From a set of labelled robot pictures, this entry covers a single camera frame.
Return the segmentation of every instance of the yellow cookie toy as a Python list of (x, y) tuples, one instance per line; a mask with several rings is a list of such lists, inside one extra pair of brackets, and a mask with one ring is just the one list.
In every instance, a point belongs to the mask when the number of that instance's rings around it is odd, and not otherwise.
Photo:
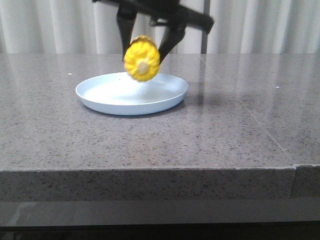
[(124, 67), (128, 74), (140, 81), (151, 80), (160, 68), (160, 53), (151, 37), (135, 38), (124, 55)]

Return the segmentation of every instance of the plate rim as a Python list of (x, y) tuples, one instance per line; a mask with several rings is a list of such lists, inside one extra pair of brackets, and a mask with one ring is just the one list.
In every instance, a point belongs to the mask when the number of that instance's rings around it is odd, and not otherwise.
[(150, 105), (150, 104), (158, 104), (158, 103), (162, 103), (162, 102), (167, 102), (167, 101), (170, 101), (170, 100), (173, 100), (173, 99), (176, 99), (176, 98), (179, 98), (181, 97), (182, 95), (186, 94), (186, 92), (189, 90), (189, 84), (187, 83), (187, 81), (185, 81), (184, 79), (182, 79), (181, 77), (178, 77), (178, 76), (174, 76), (174, 75), (171, 75), (171, 74), (167, 74), (167, 73), (162, 73), (162, 72), (159, 72), (157, 75), (167, 75), (167, 76), (172, 76), (172, 77), (175, 77), (177, 79), (180, 79), (182, 82), (184, 82), (186, 84), (186, 89), (184, 92), (180, 93), (179, 95), (176, 95), (174, 97), (171, 97), (171, 98), (167, 98), (165, 100), (160, 100), (160, 101), (152, 101), (152, 102), (144, 102), (144, 103), (136, 103), (136, 104), (110, 104), (110, 103), (102, 103), (102, 102), (97, 102), (97, 101), (92, 101), (92, 100), (89, 100), (85, 97), (83, 97), (82, 95), (80, 95), (78, 93), (78, 87), (91, 80), (91, 79), (94, 79), (94, 78), (98, 78), (98, 77), (102, 77), (102, 76), (107, 76), (107, 75), (113, 75), (113, 74), (128, 74), (127, 72), (123, 71), (123, 72), (110, 72), (110, 73), (106, 73), (106, 74), (102, 74), (102, 75), (98, 75), (98, 76), (93, 76), (93, 77), (90, 77), (82, 82), (80, 82), (76, 87), (75, 87), (75, 93), (77, 94), (77, 96), (85, 101), (88, 101), (88, 102), (91, 102), (91, 103), (94, 103), (94, 104), (101, 104), (101, 105), (109, 105), (109, 106), (123, 106), (123, 107), (131, 107), (131, 106), (143, 106), (143, 105)]

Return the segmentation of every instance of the curtain fold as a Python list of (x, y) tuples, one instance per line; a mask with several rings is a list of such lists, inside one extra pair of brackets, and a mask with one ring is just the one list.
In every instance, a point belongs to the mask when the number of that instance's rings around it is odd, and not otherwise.
[[(181, 0), (208, 11), (215, 24), (211, 53), (319, 53), (320, 0)], [(0, 0), (0, 53), (120, 54), (117, 7), (91, 0)], [(138, 14), (132, 38), (151, 36), (159, 46), (164, 27)], [(174, 54), (199, 54), (202, 32), (187, 27)]]

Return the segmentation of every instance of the granite countertop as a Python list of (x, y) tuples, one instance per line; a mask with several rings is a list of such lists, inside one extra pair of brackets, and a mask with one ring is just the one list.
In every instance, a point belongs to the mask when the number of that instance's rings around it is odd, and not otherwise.
[(85, 107), (119, 54), (0, 54), (0, 201), (320, 196), (320, 54), (169, 55), (169, 110)]

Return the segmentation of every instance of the light blue plate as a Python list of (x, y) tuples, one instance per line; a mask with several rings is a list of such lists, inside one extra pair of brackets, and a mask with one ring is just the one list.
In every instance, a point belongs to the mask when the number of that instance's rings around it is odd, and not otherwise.
[(95, 76), (81, 82), (75, 92), (95, 111), (113, 115), (144, 115), (170, 109), (180, 103), (188, 83), (176, 76), (158, 73), (138, 82), (126, 72)]

